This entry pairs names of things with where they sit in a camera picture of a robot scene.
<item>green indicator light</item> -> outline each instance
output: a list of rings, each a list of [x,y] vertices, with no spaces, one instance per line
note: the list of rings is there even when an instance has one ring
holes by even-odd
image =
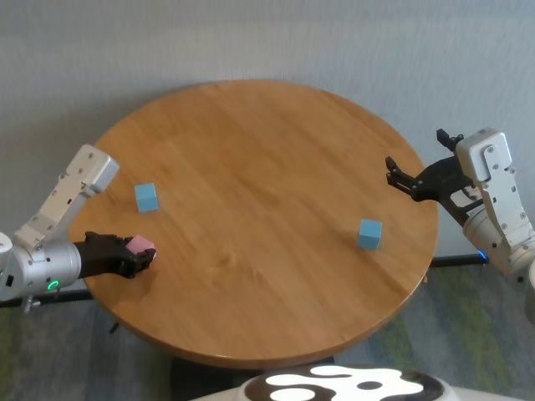
[[[59,281],[58,280],[54,280],[53,282],[51,282],[49,285],[48,285],[48,290],[51,291],[53,290],[54,288],[57,288],[59,286]]]

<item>white robot body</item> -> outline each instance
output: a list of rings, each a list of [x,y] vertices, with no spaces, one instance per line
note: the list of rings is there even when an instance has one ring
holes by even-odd
[[[0,301],[58,290],[79,277],[79,251],[63,237],[84,203],[103,192],[118,170],[105,152],[82,146],[13,243],[0,234]]]
[[[526,315],[535,324],[535,261],[529,269],[529,283],[526,294]]]
[[[522,206],[505,134],[485,128],[461,140],[456,154],[462,172],[481,193],[463,231],[507,278],[535,275],[535,231]],[[535,281],[527,280],[526,312],[535,320]]]

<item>blue cube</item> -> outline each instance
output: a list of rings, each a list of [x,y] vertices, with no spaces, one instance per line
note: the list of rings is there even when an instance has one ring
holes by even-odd
[[[156,195],[156,188],[154,183],[136,185],[135,186],[135,201],[137,202],[137,208],[141,213],[146,211],[157,211],[158,196]]]
[[[359,247],[364,249],[377,249],[381,243],[381,233],[383,223],[380,221],[366,220],[360,221]]]

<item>wood grain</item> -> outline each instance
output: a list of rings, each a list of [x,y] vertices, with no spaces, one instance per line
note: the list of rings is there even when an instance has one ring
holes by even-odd
[[[275,368],[327,357],[398,311],[436,247],[437,208],[387,186],[385,157],[421,163],[347,99],[278,81],[206,84],[158,99],[96,146],[120,163],[70,230],[140,234],[157,259],[134,280],[86,283],[115,318],[197,362]],[[140,214],[134,185],[160,211]],[[356,246],[382,221],[378,251]]]

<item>black bar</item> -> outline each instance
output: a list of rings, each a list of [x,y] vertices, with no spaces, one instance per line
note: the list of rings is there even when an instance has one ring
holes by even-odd
[[[54,294],[34,295],[34,301],[40,301],[41,305],[60,302],[88,301],[93,299],[93,295],[88,290],[66,291]],[[22,298],[15,298],[9,301],[0,302],[0,307],[20,307],[23,304]]]
[[[110,334],[113,334],[114,332],[116,332],[118,328],[119,328],[119,324],[115,322],[114,325],[110,329]]]
[[[449,266],[466,266],[466,265],[486,265],[488,258],[483,255],[459,255],[459,256],[442,256],[434,257],[429,267],[449,267]]]

